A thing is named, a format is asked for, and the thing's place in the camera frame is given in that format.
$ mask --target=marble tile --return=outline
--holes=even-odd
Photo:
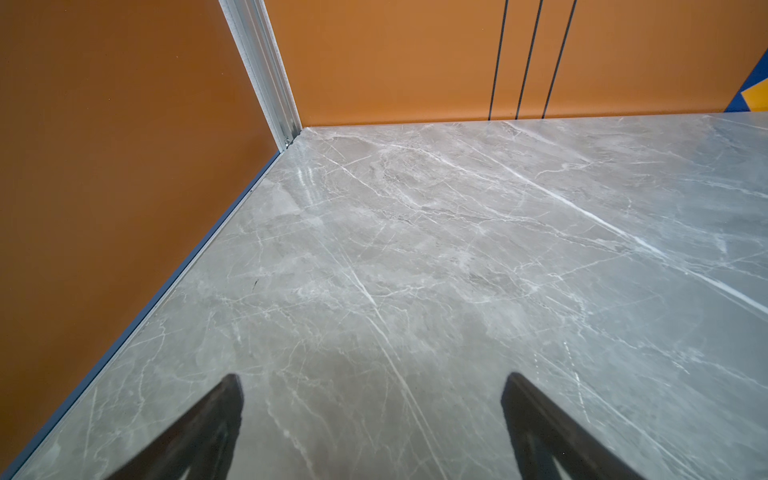
[[[230,478],[519,478],[523,372],[647,478],[768,474],[768,115],[307,128],[18,478],[227,372]]]

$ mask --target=orange wall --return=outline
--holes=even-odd
[[[0,4],[0,469],[276,152],[216,0]]]
[[[540,118],[571,0],[509,0],[493,118]],[[302,122],[488,118],[502,0],[266,0]],[[578,0],[547,116],[722,111],[768,48],[765,0]]]

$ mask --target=yellow shape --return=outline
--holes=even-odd
[[[768,111],[768,78],[741,92],[751,111]]]

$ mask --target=black stripe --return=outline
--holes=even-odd
[[[574,12],[576,12],[576,1],[571,7],[571,16],[568,17],[568,26],[565,27],[565,35],[563,35],[563,45],[560,45],[560,55],[558,55],[558,63],[554,66],[554,74],[552,75],[552,83],[549,84],[549,93],[547,94],[547,103],[544,104],[544,111],[541,113],[541,118],[547,114],[547,107],[549,106],[549,98],[552,96],[552,88],[554,88],[554,79],[558,76],[558,69],[560,68],[560,60],[563,58],[563,50],[565,50],[565,41],[568,40],[568,31],[571,30],[571,21],[574,19]]]
[[[502,17],[502,35],[498,39],[498,54],[496,54],[496,73],[493,75],[493,90],[491,90],[491,107],[488,109],[488,119],[491,120],[493,112],[493,96],[496,95],[496,79],[498,78],[498,63],[502,59],[502,42],[504,41],[504,25],[507,23],[507,7],[509,0],[504,2],[504,17]]]
[[[525,91],[525,81],[528,79],[528,67],[531,66],[531,55],[533,54],[533,43],[536,41],[536,31],[538,30],[538,19],[541,17],[541,6],[544,0],[538,0],[538,13],[536,14],[536,23],[533,26],[533,36],[531,37],[531,48],[528,50],[528,61],[525,63],[525,73],[523,74],[523,85],[520,87],[520,98],[518,99],[518,110],[515,112],[515,120],[520,115],[520,105],[523,103],[523,92]]]

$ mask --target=marble floor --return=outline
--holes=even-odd
[[[307,128],[17,478],[227,372],[241,478],[519,478],[523,372],[647,478],[768,476],[768,114]]]

